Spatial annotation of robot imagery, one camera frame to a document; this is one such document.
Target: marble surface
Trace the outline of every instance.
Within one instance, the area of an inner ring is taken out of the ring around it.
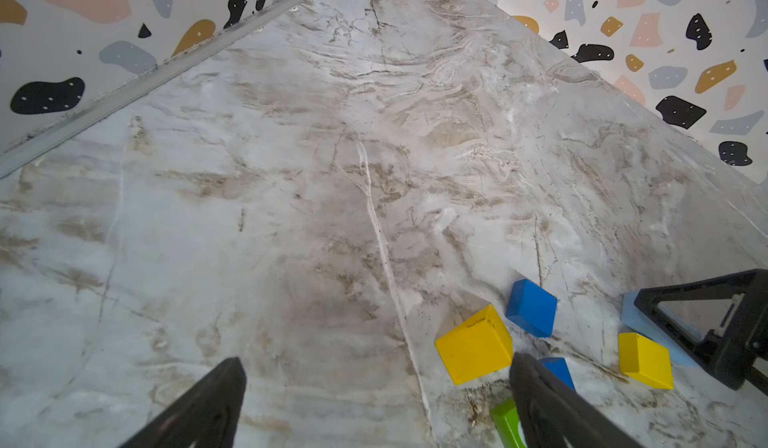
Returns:
[[[307,0],[0,180],[0,439],[116,446],[212,366],[237,446],[500,446],[434,340],[535,280],[644,446],[758,446],[768,398],[618,370],[622,293],[768,260],[768,197],[484,0]]]

